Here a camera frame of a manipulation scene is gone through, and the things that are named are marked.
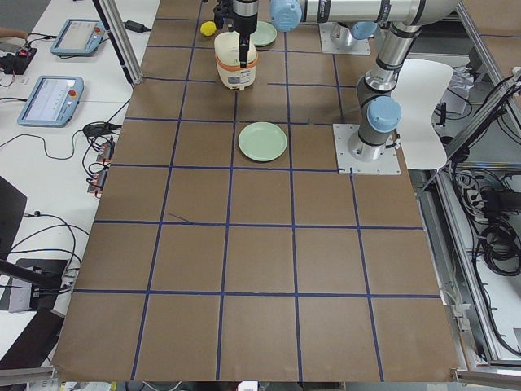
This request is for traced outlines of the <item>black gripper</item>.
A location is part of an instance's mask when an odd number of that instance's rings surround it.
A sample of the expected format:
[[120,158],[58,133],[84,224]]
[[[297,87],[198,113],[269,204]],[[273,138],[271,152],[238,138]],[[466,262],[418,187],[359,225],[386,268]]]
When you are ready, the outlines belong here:
[[246,68],[248,64],[248,52],[249,52],[249,36],[239,36],[239,66],[240,68]]
[[213,8],[214,23],[217,30],[234,31],[234,10],[232,2],[218,2]]

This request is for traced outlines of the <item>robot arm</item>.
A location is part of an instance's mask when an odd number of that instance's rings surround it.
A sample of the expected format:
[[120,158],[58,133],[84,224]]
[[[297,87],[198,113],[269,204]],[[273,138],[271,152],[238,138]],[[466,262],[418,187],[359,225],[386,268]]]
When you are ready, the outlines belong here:
[[[400,37],[415,34],[423,25],[433,24],[453,12],[457,1],[272,1],[270,23],[281,32],[290,32],[302,23],[327,22],[390,23]],[[234,31],[250,37],[257,28],[258,1],[218,1],[213,8],[214,23],[222,29],[230,20]]]
[[277,109],[283,108],[283,120],[291,123],[325,123],[357,118],[361,125],[354,136],[354,156],[359,160],[378,158],[389,134],[401,120],[402,108],[391,97],[399,72],[414,40],[426,23],[420,9],[399,11],[395,1],[379,1],[376,6],[355,11],[352,6],[332,7],[330,11],[302,14],[305,23],[337,22],[350,28],[355,38],[362,27],[389,23],[387,36],[375,57],[373,68],[352,74],[354,90],[343,95],[335,90],[328,75],[339,70],[333,60],[324,64],[308,52],[289,54],[280,70],[282,85],[255,86],[239,98],[241,121],[278,121]]

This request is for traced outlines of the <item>green plate near arm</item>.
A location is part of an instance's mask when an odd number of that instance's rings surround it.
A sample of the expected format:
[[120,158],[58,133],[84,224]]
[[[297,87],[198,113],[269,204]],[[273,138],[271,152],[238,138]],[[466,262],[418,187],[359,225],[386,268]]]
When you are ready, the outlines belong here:
[[255,47],[265,47],[274,43],[277,35],[277,29],[271,23],[259,20],[251,40]]
[[239,133],[239,149],[249,159],[268,162],[279,158],[287,148],[287,136],[277,125],[255,122]]

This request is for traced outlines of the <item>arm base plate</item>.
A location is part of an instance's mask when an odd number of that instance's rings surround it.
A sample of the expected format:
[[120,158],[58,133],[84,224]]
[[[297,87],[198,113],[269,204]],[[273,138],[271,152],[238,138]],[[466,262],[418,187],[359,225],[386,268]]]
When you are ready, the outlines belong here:
[[364,144],[359,139],[359,125],[333,124],[335,155],[339,174],[400,175],[392,136],[377,147]]
[[322,52],[326,54],[369,55],[368,38],[377,29],[375,22],[329,22],[320,24]]

